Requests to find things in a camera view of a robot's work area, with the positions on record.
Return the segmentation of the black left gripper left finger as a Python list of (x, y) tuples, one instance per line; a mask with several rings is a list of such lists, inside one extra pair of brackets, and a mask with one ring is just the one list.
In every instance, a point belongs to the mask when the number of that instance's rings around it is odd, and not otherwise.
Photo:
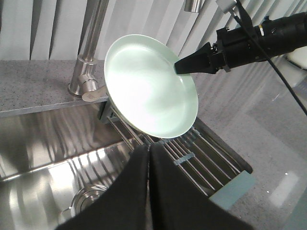
[(148, 148), (137, 146), (112, 185), (85, 210), (58, 230), (144, 230)]

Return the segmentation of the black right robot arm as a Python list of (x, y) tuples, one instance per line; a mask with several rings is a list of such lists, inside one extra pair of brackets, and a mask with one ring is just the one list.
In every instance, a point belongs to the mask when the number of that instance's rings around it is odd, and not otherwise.
[(305, 12), (276, 20), (265, 19), (253, 26), (244, 18), (245, 28), (216, 31), (217, 41), (206, 43), (193, 54), (174, 64), (177, 74), (215, 74), (224, 69), (263, 62), (265, 56), (276, 57), (307, 45), (307, 14)]

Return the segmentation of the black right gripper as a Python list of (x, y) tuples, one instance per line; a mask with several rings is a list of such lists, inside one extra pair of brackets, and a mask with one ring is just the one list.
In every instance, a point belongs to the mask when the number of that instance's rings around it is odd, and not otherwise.
[(213, 45), (207, 42), (193, 54), (177, 61), (174, 68), (177, 74), (210, 73), (230, 69), (249, 63), (262, 62), (266, 58), (252, 43), (242, 28), (216, 31), (217, 41)]

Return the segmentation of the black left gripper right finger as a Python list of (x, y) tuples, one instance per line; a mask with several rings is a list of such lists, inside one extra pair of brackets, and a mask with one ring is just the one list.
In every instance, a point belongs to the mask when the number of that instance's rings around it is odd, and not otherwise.
[(164, 146), (150, 146), (150, 202), (155, 230), (251, 230), (210, 201), (173, 163)]

